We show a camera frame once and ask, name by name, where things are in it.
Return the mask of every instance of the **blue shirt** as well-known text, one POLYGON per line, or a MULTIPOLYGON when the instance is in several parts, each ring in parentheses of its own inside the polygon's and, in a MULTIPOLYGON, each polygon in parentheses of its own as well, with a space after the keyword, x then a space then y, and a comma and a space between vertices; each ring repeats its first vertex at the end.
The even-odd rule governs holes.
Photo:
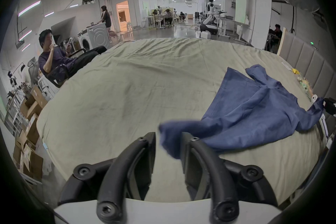
POLYGON ((323 112, 318 98, 308 111, 265 68, 246 68, 249 79, 228 68, 222 84, 200 121, 160 124, 160 142, 174 158, 180 158, 181 132, 202 139, 216 152, 263 145, 286 138, 295 130, 313 127, 323 112))
MULTIPOLYGON (((43 66, 48 60, 50 51, 49 52, 42 52, 42 54, 39 56, 39 66, 42 73, 47 76, 48 73, 44 71, 43 66)), ((51 70, 54 70, 57 66, 60 64, 65 64, 67 69, 69 70, 73 64, 75 58, 68 58, 66 57, 66 54, 63 50, 61 50, 60 47, 54 48, 54 54, 52 56, 52 63, 51 63, 51 70)), ((53 74, 53 77, 58 81, 63 81, 65 79, 65 72, 63 69, 59 69, 56 73, 53 74)))

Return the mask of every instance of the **washing machine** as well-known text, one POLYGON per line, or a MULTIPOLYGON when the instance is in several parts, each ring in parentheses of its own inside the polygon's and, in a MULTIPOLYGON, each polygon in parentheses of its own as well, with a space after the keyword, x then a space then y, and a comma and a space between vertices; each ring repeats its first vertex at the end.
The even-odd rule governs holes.
POLYGON ((86 51, 92 50, 98 46, 107 46, 110 44, 109 34, 105 22, 91 25, 78 33, 78 40, 81 48, 86 51))

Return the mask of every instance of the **upholstered headboard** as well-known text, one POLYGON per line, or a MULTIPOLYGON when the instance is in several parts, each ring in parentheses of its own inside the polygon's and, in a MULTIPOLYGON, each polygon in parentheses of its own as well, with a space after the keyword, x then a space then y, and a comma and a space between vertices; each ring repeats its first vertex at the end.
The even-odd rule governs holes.
MULTIPOLYGON (((309 81, 319 97, 336 99, 336 72, 312 45, 283 28, 278 55, 309 81)), ((336 118, 325 113, 328 132, 335 130, 336 118)))

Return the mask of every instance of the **gray bedsheet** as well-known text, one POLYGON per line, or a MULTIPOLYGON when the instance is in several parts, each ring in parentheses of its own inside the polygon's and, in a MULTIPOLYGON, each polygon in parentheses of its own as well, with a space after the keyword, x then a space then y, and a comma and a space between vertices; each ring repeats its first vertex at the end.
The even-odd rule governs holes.
MULTIPOLYGON (((48 153, 67 179, 81 163, 118 156, 160 122, 200 119, 211 104, 227 67, 246 75, 259 63, 298 98, 311 105, 282 58, 252 47, 195 38, 124 42, 97 56, 69 79, 37 122, 48 153)), ((188 201, 181 164, 159 145, 147 201, 188 201)), ((264 146, 228 152, 222 158, 260 166, 278 203, 305 180, 320 152, 317 128, 264 146)))

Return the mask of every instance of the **doorway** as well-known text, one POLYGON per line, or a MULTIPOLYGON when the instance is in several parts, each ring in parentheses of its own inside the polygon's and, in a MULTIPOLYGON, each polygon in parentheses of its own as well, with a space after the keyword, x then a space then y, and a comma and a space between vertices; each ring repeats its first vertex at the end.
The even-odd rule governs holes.
POLYGON ((127 23, 131 22, 131 17, 128 9, 128 1, 116 4, 118 12, 118 21, 120 32, 127 32, 127 23))

